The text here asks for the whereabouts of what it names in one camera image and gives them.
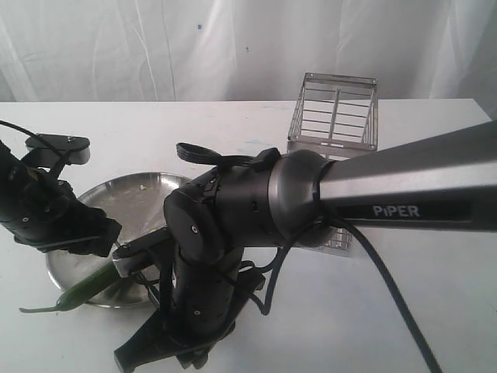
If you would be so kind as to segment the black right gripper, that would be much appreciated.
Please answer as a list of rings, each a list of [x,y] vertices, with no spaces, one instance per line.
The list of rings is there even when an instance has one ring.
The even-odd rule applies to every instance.
[[[169,357],[183,368],[201,369],[216,343],[235,328],[235,320],[263,275],[242,261],[243,248],[205,264],[176,249],[175,281],[160,285],[161,306],[114,351],[120,372]]]

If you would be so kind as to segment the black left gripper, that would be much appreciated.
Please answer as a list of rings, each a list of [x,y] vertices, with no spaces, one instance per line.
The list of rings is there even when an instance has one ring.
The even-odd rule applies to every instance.
[[[121,224],[88,207],[47,174],[20,162],[1,164],[1,226],[17,243],[42,253],[57,250],[107,257]]]

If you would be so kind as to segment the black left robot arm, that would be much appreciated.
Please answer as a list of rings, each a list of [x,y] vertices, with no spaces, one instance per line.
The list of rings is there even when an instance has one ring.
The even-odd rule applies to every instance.
[[[27,166],[1,144],[1,226],[42,253],[65,250],[107,257],[122,226],[83,204],[70,184]]]

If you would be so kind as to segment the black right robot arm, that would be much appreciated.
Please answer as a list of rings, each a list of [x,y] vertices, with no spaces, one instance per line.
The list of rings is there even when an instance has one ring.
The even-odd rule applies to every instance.
[[[164,228],[121,246],[122,276],[154,265],[156,310],[115,353],[122,372],[168,357],[202,368],[247,302],[270,312],[290,249],[350,232],[383,277],[428,369],[426,338],[363,226],[493,232],[496,124],[488,122],[380,152],[330,161],[310,150],[223,156],[186,143],[178,156],[209,170],[165,199]]]

